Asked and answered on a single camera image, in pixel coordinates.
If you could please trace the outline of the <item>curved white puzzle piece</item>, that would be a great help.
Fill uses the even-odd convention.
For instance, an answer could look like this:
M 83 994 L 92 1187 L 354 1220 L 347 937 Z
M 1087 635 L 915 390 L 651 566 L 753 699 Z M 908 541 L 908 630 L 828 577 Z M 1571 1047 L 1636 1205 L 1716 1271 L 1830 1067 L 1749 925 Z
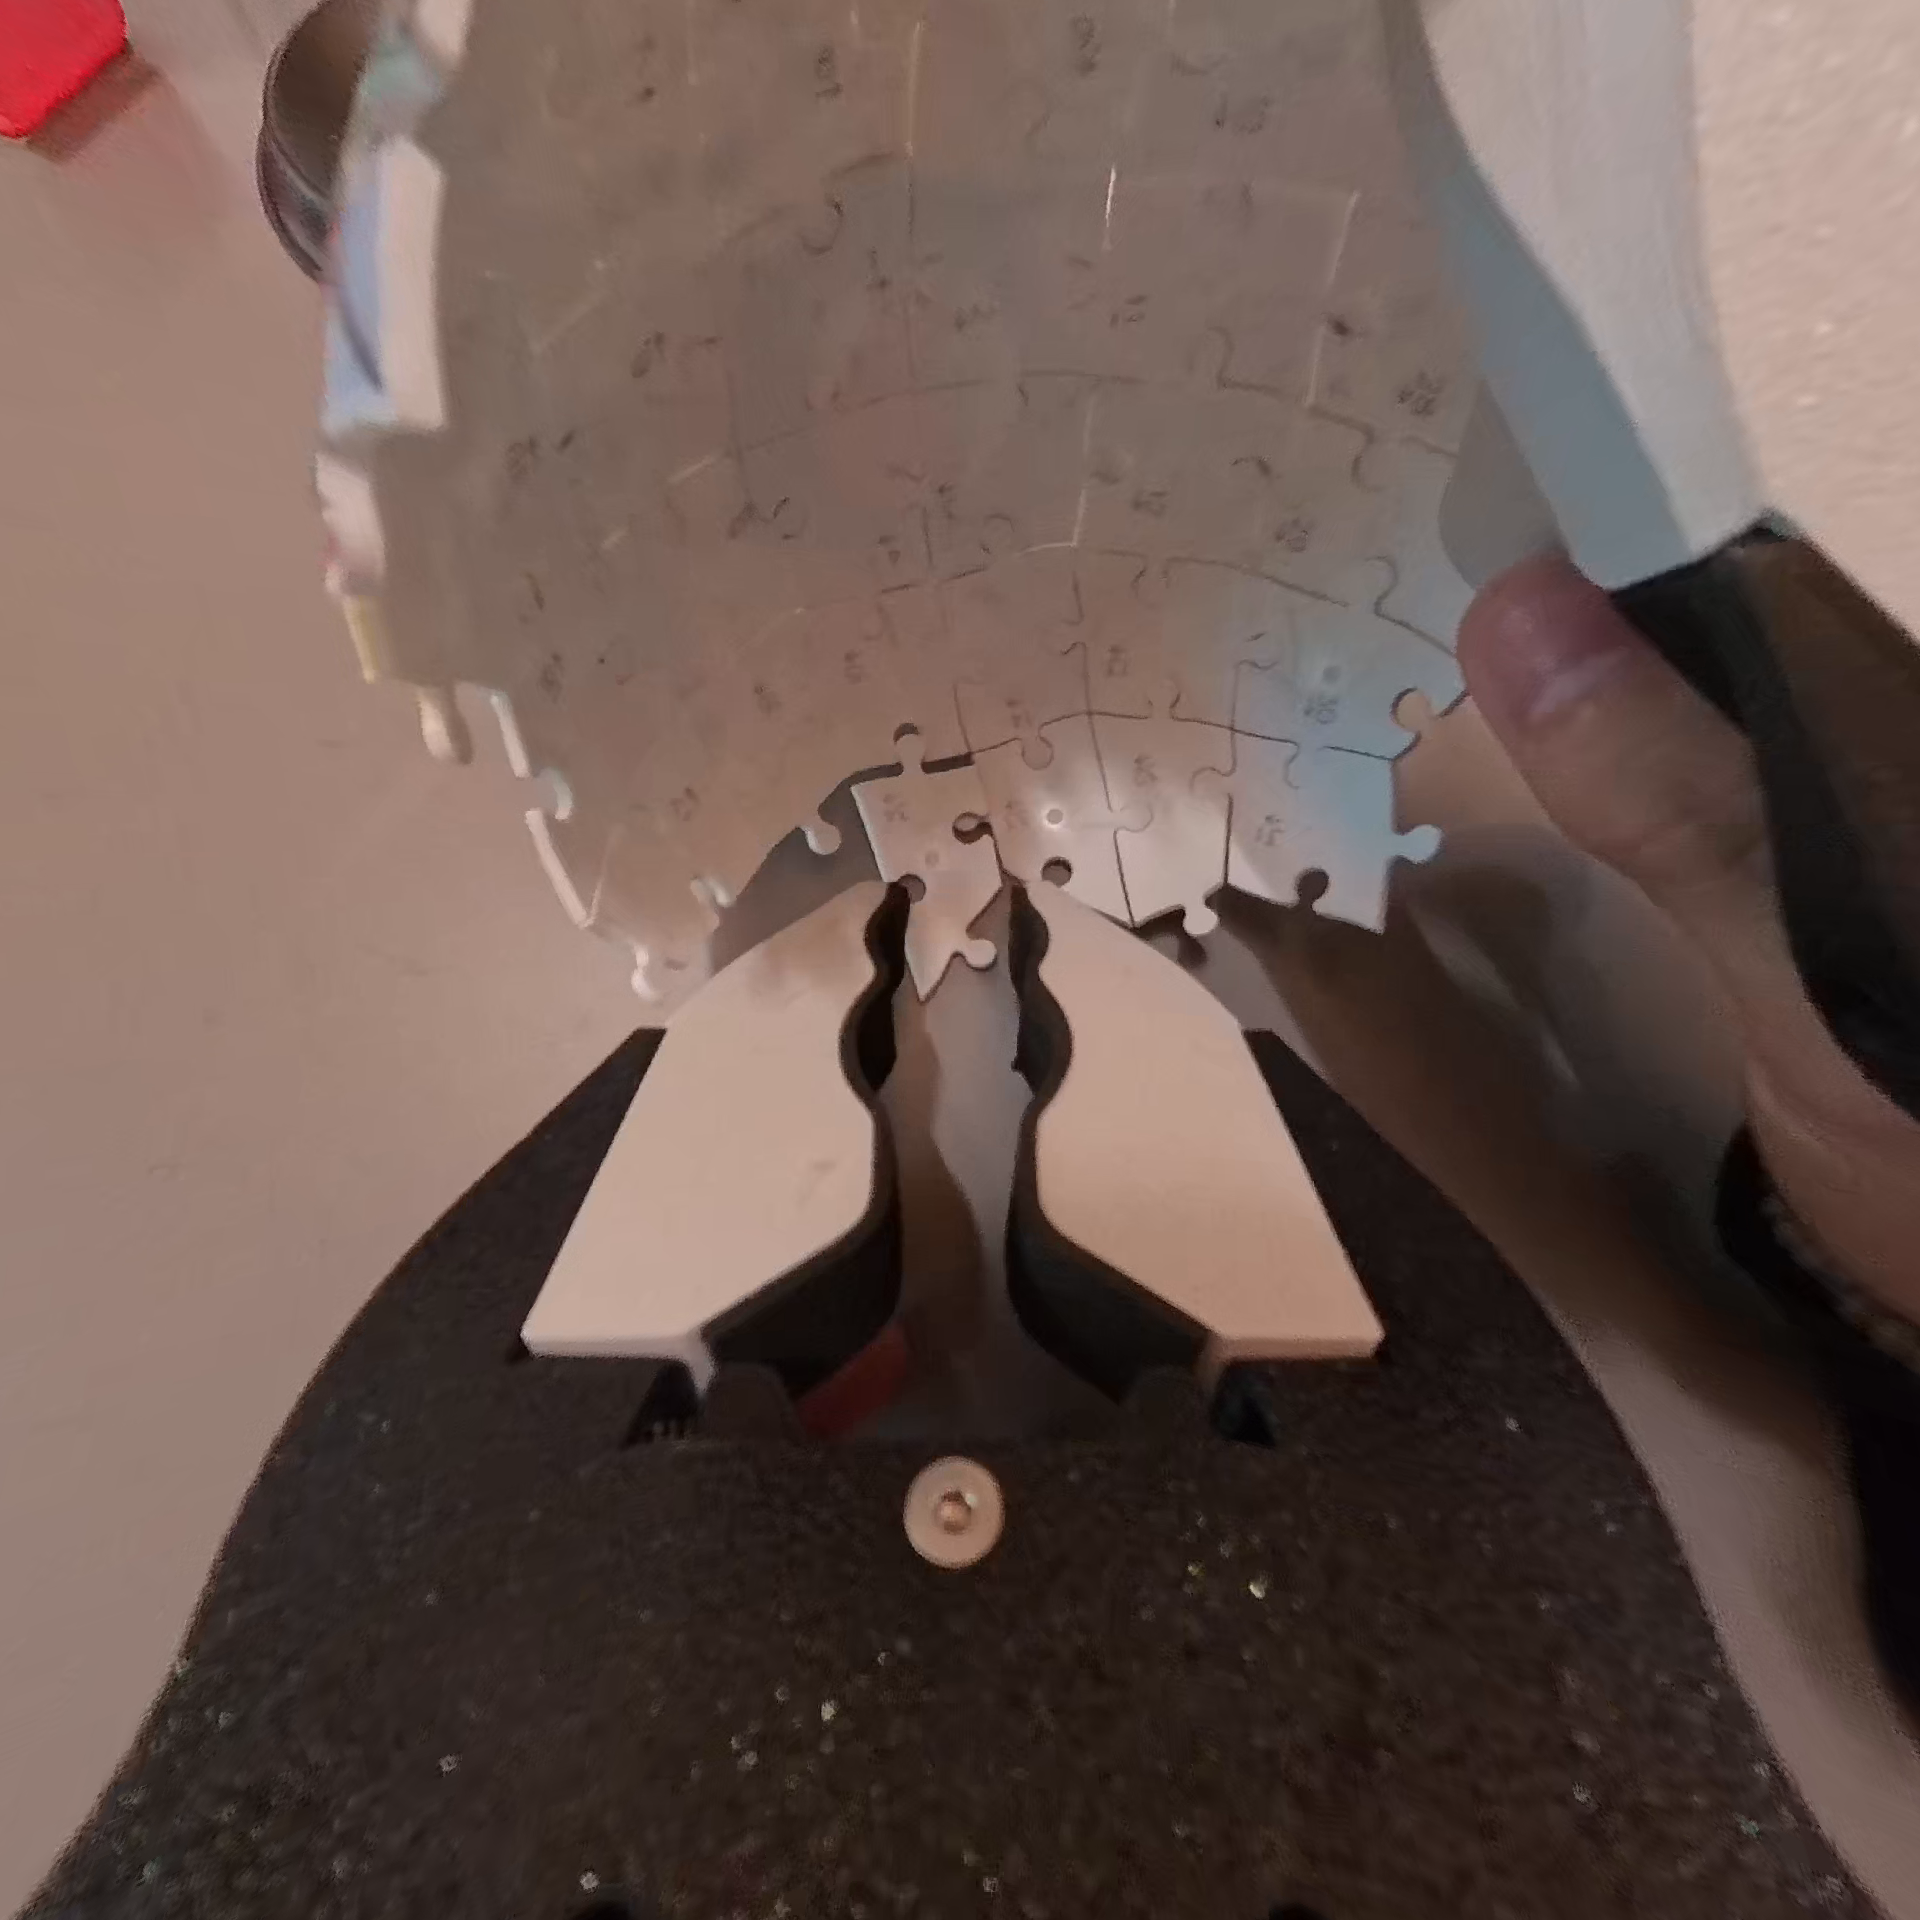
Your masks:
M 993 837 L 959 841 L 959 819 L 986 819 L 986 786 L 973 766 L 899 771 L 851 786 L 851 806 L 886 881 L 920 881 L 905 915 L 905 971 L 927 1003 L 959 958 L 993 968 L 998 949 L 973 932 L 1003 888 Z

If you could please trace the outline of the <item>partly built white puzzle ball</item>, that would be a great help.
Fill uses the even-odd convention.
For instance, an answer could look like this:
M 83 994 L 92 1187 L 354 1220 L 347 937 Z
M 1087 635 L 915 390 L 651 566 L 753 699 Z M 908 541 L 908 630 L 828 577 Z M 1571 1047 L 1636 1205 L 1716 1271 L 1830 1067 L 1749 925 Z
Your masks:
M 903 731 L 1004 876 L 1378 932 L 1471 397 L 1385 6 L 379 6 L 328 584 L 659 1008 Z

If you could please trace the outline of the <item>red plastic case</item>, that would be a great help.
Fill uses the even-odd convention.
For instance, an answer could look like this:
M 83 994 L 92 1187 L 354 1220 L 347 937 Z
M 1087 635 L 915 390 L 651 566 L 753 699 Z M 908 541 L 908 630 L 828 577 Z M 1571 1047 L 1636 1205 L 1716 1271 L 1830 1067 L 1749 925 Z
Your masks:
M 0 139 L 34 139 L 77 100 L 130 45 L 120 0 L 0 6 Z

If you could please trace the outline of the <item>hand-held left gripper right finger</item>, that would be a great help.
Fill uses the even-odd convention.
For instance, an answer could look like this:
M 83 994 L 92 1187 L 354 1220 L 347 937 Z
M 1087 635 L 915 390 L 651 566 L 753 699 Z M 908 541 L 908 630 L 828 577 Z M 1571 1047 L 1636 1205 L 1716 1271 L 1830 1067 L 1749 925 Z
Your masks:
M 1058 884 L 1011 902 L 1023 1332 L 1109 1399 L 1145 1370 L 1373 1359 L 1378 1312 L 1244 1021 Z

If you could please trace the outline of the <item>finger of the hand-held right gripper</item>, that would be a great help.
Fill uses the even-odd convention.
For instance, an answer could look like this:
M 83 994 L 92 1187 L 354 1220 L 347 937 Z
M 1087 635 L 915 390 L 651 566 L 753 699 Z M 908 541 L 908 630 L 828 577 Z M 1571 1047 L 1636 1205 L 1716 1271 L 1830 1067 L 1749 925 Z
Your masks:
M 1756 523 L 1706 275 L 1693 6 L 1405 6 L 1399 133 L 1481 380 L 1438 505 L 1466 584 L 1547 552 L 1636 584 Z

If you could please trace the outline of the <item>person's right forearm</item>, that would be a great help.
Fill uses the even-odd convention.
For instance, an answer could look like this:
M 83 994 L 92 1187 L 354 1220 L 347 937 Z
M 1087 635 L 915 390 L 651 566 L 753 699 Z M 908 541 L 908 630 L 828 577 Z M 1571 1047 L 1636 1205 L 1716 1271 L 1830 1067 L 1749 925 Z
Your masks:
M 1920 1715 L 1920 1368 L 1916 1321 L 1875 1304 L 1822 1257 L 1741 1127 L 1716 1165 L 1713 1230 L 1803 1359 L 1840 1437 L 1858 1519 L 1858 1591 L 1906 1725 Z

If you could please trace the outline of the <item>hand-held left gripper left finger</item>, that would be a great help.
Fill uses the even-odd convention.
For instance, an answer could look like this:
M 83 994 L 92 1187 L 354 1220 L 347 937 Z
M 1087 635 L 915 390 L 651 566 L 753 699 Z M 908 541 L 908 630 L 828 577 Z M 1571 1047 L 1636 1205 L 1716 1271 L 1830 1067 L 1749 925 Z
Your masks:
M 908 895 L 857 881 L 724 964 L 665 1025 L 519 1341 L 538 1359 L 731 1361 L 804 1399 L 903 1300 L 899 1059 Z

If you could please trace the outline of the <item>black round puzzle stand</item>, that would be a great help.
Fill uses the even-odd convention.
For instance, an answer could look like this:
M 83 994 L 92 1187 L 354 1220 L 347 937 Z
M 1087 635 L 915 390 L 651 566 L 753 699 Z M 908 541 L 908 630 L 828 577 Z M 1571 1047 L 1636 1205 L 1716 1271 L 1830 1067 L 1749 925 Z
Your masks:
M 368 61 L 373 0 L 319 0 L 272 52 L 253 140 L 260 210 L 286 256 L 324 280 L 341 151 Z

